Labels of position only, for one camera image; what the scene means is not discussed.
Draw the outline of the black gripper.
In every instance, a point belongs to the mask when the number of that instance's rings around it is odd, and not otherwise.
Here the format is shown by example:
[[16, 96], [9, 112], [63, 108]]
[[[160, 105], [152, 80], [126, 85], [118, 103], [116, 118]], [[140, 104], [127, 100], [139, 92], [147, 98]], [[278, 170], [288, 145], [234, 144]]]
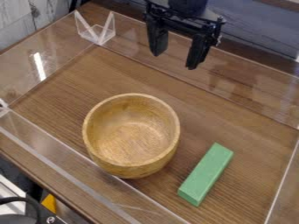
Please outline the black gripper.
[[144, 0], [144, 21], [150, 49], [158, 57], [168, 47], [168, 31], [192, 36], [186, 67], [194, 70], [206, 60], [212, 38], [226, 24], [222, 15], [208, 9], [208, 0]]

